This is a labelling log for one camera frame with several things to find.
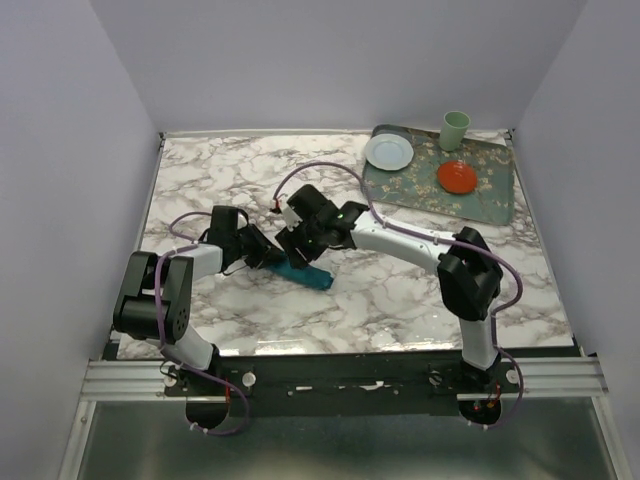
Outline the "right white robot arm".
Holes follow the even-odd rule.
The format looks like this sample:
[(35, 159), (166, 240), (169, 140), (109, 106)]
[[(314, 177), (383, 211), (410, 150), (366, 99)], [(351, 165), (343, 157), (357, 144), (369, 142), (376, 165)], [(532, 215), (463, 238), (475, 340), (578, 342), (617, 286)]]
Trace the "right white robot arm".
[(311, 185), (277, 200), (275, 211), (285, 221), (276, 240), (295, 269), (306, 268), (329, 249), (366, 250), (403, 260), (437, 277), (444, 306), (459, 319), (462, 384), (480, 392), (494, 383), (499, 353), (489, 310), (503, 273), (477, 231), (464, 228), (452, 234), (392, 225), (358, 202), (337, 207)]

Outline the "teal cloth napkin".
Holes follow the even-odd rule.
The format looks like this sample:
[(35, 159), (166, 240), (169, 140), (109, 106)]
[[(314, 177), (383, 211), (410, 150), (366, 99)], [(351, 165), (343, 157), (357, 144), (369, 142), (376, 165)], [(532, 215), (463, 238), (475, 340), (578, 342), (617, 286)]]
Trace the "teal cloth napkin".
[(332, 275), (325, 270), (311, 265), (303, 269), (296, 269), (291, 266), (287, 259), (268, 266), (267, 270), (288, 281), (318, 291), (329, 290), (334, 282)]

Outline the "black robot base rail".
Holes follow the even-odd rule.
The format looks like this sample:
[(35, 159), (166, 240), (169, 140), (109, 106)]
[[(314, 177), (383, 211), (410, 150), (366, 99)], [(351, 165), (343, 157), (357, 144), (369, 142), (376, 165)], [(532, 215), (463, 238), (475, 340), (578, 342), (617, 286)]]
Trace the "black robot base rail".
[(515, 395), (508, 360), (482, 373), (458, 350), (218, 357), (206, 377), (170, 367), (169, 397), (217, 404), (240, 417), (471, 413), (476, 422)]

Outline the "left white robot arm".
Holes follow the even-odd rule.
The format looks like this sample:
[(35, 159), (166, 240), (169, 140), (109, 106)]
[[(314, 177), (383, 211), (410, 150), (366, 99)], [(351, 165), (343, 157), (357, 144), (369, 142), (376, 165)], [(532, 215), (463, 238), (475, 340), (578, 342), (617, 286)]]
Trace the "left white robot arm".
[(115, 331), (157, 346), (167, 359), (189, 366), (187, 382), (201, 395), (222, 380), (218, 348), (190, 325), (193, 284), (223, 274), (240, 261), (250, 269), (280, 264), (284, 253), (237, 207), (215, 206), (209, 228), (189, 245), (165, 254), (131, 254), (113, 311)]

